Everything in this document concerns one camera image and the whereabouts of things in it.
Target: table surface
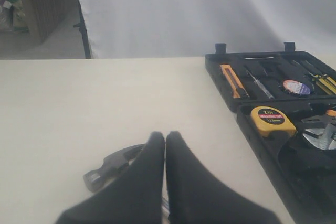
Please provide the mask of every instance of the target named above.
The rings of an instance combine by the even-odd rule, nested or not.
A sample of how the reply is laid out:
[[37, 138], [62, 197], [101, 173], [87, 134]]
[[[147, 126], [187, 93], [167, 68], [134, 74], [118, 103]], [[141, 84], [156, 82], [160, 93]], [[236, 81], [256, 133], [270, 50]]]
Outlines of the table surface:
[[1, 223], [54, 223], [92, 195], [82, 176], [105, 156], [172, 130], [227, 186], [294, 223], [203, 57], [1, 61], [0, 85]]

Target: toolbox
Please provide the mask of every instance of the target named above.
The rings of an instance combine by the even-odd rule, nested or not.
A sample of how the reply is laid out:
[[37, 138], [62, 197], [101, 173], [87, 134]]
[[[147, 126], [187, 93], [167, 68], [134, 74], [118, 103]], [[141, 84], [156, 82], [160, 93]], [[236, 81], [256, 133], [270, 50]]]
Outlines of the toolbox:
[[336, 223], [336, 71], [293, 42], [205, 67], [294, 221]]

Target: open toolbox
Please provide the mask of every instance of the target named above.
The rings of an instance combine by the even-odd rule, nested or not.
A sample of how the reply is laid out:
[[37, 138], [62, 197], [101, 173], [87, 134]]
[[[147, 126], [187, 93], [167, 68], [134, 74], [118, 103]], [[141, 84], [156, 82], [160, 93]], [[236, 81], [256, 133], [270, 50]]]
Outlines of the open toolbox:
[[205, 65], [295, 222], [336, 223], [336, 71], [294, 43]]

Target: table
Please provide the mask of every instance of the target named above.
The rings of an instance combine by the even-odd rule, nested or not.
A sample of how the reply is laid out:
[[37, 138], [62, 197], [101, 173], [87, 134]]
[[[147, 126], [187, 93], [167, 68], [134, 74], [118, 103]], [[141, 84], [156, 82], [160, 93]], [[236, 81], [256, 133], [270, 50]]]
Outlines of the table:
[[105, 156], [171, 130], [227, 186], [294, 223], [203, 57], [1, 61], [0, 85], [1, 223], [54, 223], [91, 196], [82, 176]]

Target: floor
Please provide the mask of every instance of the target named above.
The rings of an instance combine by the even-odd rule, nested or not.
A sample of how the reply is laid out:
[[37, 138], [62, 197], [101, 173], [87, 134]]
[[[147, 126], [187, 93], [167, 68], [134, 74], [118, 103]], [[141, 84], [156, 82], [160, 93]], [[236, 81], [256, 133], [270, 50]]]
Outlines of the floor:
[[49, 38], [34, 45], [29, 33], [0, 33], [0, 60], [84, 59], [78, 9], [71, 10]]

